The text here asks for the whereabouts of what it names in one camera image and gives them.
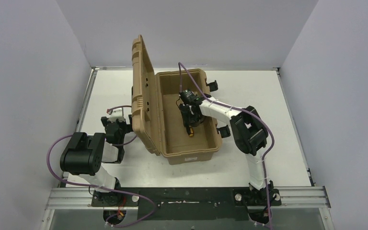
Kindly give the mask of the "black yellow handled screwdriver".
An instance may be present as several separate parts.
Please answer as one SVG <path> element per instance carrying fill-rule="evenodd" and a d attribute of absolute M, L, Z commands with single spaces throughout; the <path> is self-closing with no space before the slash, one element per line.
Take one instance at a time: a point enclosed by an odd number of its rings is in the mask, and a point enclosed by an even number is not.
<path fill-rule="evenodd" d="M 186 128 L 186 131 L 187 131 L 187 134 L 190 136 L 190 137 L 193 137 L 194 136 L 194 131 L 193 131 L 193 128 L 191 126 L 188 126 Z"/>

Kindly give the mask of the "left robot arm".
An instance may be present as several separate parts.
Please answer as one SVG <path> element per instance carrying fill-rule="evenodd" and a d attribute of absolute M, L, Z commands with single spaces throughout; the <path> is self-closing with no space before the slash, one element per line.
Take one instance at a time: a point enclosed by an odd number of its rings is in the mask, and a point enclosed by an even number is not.
<path fill-rule="evenodd" d="M 129 122 L 121 115 L 103 116 L 103 133 L 89 136 L 75 132 L 60 157 L 60 168 L 64 172 L 79 176 L 94 188 L 93 197 L 103 204 L 116 207 L 123 203 L 121 185 L 110 175 L 102 163 L 120 164 L 124 158 L 125 136 L 133 131 L 131 115 Z"/>

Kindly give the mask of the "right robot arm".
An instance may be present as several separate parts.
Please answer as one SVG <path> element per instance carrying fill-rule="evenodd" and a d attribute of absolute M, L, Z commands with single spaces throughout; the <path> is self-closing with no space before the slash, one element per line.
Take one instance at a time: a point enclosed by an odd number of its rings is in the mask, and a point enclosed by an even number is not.
<path fill-rule="evenodd" d="M 279 191 L 267 178 L 264 166 L 264 154 L 261 152 L 267 145 L 269 131 L 262 123 L 259 114 L 252 106 L 246 108 L 233 107 L 216 100 L 210 95 L 197 96 L 191 90 L 179 93 L 183 125 L 187 134 L 194 135 L 194 127 L 200 125 L 207 117 L 215 118 L 226 126 L 218 128 L 223 137 L 233 136 L 235 145 L 246 156 L 249 169 L 249 187 L 251 201 L 248 205 L 263 206 L 271 204 L 279 206 L 281 197 Z"/>

